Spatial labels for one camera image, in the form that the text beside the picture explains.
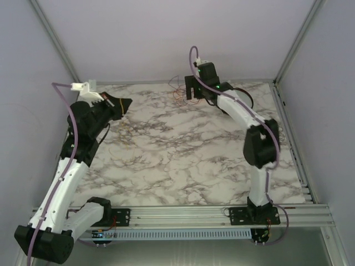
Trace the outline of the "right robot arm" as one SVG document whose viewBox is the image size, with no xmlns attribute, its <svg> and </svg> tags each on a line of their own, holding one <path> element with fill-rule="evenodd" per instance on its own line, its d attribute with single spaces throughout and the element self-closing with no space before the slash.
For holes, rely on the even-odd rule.
<svg viewBox="0 0 355 266">
<path fill-rule="evenodd" d="M 257 114 L 243 101 L 240 89 L 221 83 L 212 62 L 197 60 L 190 68 L 192 75 L 185 77 L 186 97 L 196 96 L 211 102 L 245 131 L 243 155 L 251 167 L 246 219 L 253 224 L 265 223 L 273 217 L 268 191 L 271 171 L 277 167 L 280 156 L 278 123 Z"/>
</svg>

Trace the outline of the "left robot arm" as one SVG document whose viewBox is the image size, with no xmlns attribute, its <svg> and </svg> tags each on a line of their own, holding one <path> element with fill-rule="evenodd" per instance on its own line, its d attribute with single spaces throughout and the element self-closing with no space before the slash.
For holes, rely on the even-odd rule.
<svg viewBox="0 0 355 266">
<path fill-rule="evenodd" d="M 97 139 L 121 120 L 132 99 L 100 93 L 98 101 L 77 101 L 68 107 L 68 136 L 62 147 L 53 182 L 28 225 L 18 226 L 14 237 L 29 259 L 63 264 L 76 240 L 91 226 L 113 227 L 115 217 L 108 199 L 92 197 L 71 217 L 68 209 L 80 180 L 88 172 L 101 144 Z"/>
</svg>

